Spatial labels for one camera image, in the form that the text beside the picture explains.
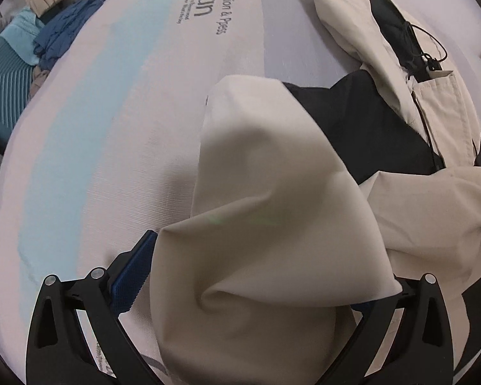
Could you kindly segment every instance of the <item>light blue stripe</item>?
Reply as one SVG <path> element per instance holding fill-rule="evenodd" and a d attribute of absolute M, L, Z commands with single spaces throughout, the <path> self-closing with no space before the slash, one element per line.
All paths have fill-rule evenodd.
<path fill-rule="evenodd" d="M 33 167 L 18 239 L 26 325 L 46 275 L 76 277 L 87 190 L 113 119 L 170 20 L 174 1 L 137 0 L 127 8 L 49 129 Z"/>

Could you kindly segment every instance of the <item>light blue towel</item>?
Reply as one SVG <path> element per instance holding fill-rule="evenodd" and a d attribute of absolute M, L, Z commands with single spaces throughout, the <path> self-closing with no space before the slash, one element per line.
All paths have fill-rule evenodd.
<path fill-rule="evenodd" d="M 0 36 L 25 63 L 34 66 L 39 63 L 39 58 L 34 54 L 34 39 L 43 27 L 44 24 L 30 10 L 30 7 L 25 7 L 0 33 Z"/>

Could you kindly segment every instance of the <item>black drawstring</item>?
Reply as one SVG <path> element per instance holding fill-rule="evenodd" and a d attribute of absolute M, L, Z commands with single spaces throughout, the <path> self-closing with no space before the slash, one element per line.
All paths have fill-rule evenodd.
<path fill-rule="evenodd" d="M 433 142 L 431 141 L 431 135 L 429 134 L 429 129 L 428 129 L 428 126 L 427 126 L 427 123 L 426 123 L 426 118 L 424 117 L 424 113 L 422 112 L 422 109 L 421 109 L 420 105 L 418 104 L 417 96 L 415 95 L 415 92 L 411 93 L 411 97 L 413 98 L 413 102 L 415 103 L 415 105 L 417 107 L 418 114 L 419 114 L 419 116 L 421 117 L 421 120 L 422 120 L 422 125 L 424 126 L 424 131 L 426 132 L 429 150 L 431 152 L 431 160 L 433 162 L 433 168 L 435 169 L 435 172 L 440 171 L 441 167 L 436 163 L 436 160 L 435 160 L 435 150 L 433 149 Z"/>
<path fill-rule="evenodd" d="M 444 45 L 442 45 L 440 41 L 436 37 L 434 37 L 431 33 L 429 33 L 427 30 L 424 30 L 423 28 L 415 24 L 411 24 L 409 21 L 405 21 L 403 25 L 403 38 L 404 40 L 407 40 L 409 43 L 411 43 L 410 40 L 411 40 L 411 33 L 413 33 L 413 28 L 419 29 L 424 33 L 426 33 L 429 37 L 435 40 L 435 42 L 438 43 L 442 47 L 442 50 L 445 52 L 445 56 L 440 60 L 433 58 L 429 53 L 426 53 L 426 52 L 422 52 L 422 53 L 412 52 L 411 54 L 413 55 L 413 58 L 415 59 L 416 57 L 424 56 L 427 60 L 427 64 L 430 71 L 441 70 L 442 68 L 440 68 L 440 62 L 443 62 L 444 60 L 447 59 L 447 50 L 445 49 Z"/>

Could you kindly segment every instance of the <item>bed sheet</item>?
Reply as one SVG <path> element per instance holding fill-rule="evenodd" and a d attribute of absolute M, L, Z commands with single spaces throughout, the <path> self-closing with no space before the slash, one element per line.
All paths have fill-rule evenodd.
<path fill-rule="evenodd" d="M 46 275 L 83 277 L 108 266 L 146 229 L 189 215 L 213 84 L 243 73 L 329 87 L 359 66 L 322 27 L 313 0 L 235 0 L 231 10 L 220 5 L 210 15 L 201 14 L 207 4 L 198 8 L 195 1 L 189 9 L 191 1 L 108 0 L 13 132 L 0 170 L 0 351 L 23 380 L 28 325 Z M 396 2 L 445 44 L 481 118 L 475 1 Z M 467 28 L 477 25 L 476 38 L 453 27 L 456 16 Z M 120 320 L 167 380 L 147 284 Z M 108 371 L 85 330 L 99 367 Z"/>

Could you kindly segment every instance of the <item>metal screw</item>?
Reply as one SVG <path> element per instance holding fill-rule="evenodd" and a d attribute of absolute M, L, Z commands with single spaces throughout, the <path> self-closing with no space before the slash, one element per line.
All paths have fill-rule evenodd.
<path fill-rule="evenodd" d="M 103 268 L 95 268 L 91 271 L 91 278 L 100 279 L 104 274 L 105 270 Z"/>
<path fill-rule="evenodd" d="M 430 284 L 434 284 L 436 282 L 435 275 L 426 274 L 426 281 L 429 282 Z"/>
<path fill-rule="evenodd" d="M 57 278 L 53 275 L 47 276 L 45 279 L 45 285 L 53 285 L 57 281 Z"/>

